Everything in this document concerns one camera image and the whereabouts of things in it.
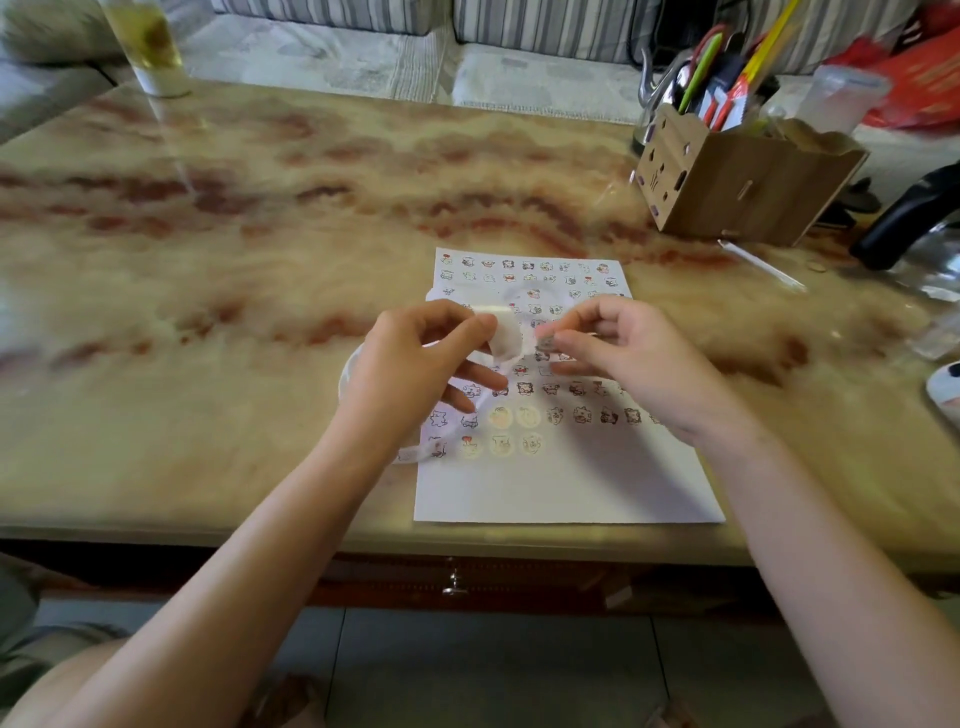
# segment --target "cartoon sticker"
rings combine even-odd
[[[487,420],[497,429],[506,429],[514,423],[514,415],[507,407],[494,407]]]
[[[432,442],[430,450],[430,457],[443,457],[446,455],[446,440],[442,437],[430,437],[427,438],[429,442]]]
[[[471,435],[460,438],[460,452],[467,460],[480,457],[480,441]]]
[[[528,455],[536,455],[543,447],[543,438],[536,432],[528,432],[523,436],[523,451]]]
[[[493,435],[490,450],[497,457],[506,457],[514,454],[514,443],[510,440],[510,435]]]
[[[540,424],[540,411],[536,407],[521,406],[516,411],[516,421],[522,427],[536,427]]]

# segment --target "red bag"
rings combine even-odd
[[[870,67],[893,90],[864,119],[874,127],[929,127],[960,121],[960,28]]]

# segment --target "white paper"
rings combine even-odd
[[[506,304],[532,351],[533,327],[600,293],[630,297],[615,260],[437,250],[429,298]],[[554,376],[528,353],[504,392],[454,379],[477,406],[438,404],[420,432],[416,521],[695,523],[724,515],[693,448],[613,381]]]

